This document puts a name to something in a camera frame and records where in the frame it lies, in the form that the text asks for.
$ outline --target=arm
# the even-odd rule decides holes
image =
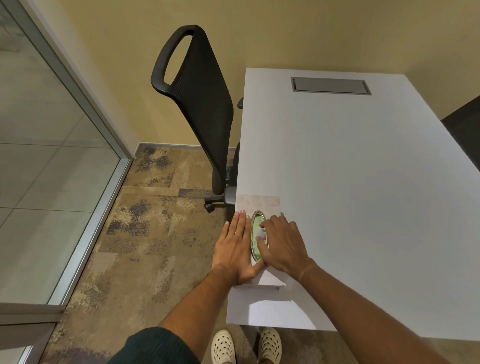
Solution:
[[[160,323],[180,337],[199,361],[230,288],[252,280],[264,268],[263,262],[252,267],[251,233],[250,217],[245,211],[236,212],[232,223],[225,223],[215,245],[212,271]]]
[[[264,227],[270,249],[257,240],[265,263],[305,288],[360,364],[448,364],[408,328],[318,267],[308,257],[295,222],[273,216]]]

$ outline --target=white desk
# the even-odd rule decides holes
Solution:
[[[237,194],[280,196],[310,256],[419,335],[480,340],[480,173],[405,76],[247,69],[243,105]],[[234,288],[227,322],[334,329],[293,281]]]

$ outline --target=black office chair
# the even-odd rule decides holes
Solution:
[[[171,85],[164,81],[168,61],[180,41],[192,41],[180,70]],[[227,84],[205,31],[198,25],[179,28],[163,46],[152,72],[153,88],[173,99],[190,124],[213,167],[212,190],[217,196],[205,199],[211,213],[214,205],[235,205],[240,143],[233,166],[227,167],[228,141],[233,121],[233,104]],[[243,98],[238,103],[243,108]]]

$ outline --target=glass door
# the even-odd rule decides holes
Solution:
[[[19,1],[0,0],[0,362],[32,362],[60,320],[132,162],[117,139]],[[41,335],[2,341],[28,329]]]

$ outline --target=white shoe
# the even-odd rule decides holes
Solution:
[[[280,334],[274,328],[264,328],[260,335],[258,359],[270,359],[274,364],[279,364],[282,358],[282,341]]]
[[[227,330],[220,330],[215,334],[212,341],[212,363],[237,364],[235,359],[235,346],[233,346],[233,339]]]

